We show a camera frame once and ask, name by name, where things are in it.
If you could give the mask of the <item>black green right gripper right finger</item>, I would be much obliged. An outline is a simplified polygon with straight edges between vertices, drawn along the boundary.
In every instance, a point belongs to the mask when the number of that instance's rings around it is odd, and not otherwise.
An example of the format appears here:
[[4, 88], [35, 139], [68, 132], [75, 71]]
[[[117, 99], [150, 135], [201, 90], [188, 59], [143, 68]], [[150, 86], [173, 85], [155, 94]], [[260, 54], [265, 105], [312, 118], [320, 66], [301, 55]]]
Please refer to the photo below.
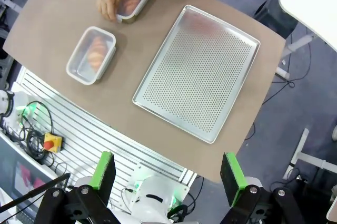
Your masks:
[[221, 223], [303, 223], [292, 192], [248, 184], [234, 153], [223, 154], [220, 176], [231, 207]]

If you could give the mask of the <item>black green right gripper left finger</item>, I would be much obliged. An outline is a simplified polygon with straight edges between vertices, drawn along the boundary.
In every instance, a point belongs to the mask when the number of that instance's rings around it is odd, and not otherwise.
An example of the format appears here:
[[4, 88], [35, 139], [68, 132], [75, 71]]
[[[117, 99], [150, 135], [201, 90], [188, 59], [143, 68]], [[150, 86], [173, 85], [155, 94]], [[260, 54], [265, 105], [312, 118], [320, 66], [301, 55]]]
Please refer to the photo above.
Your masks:
[[88, 184], [70, 191], [52, 187], [46, 190], [35, 223], [116, 223], [107, 207], [115, 181], [114, 155], [103, 152]]

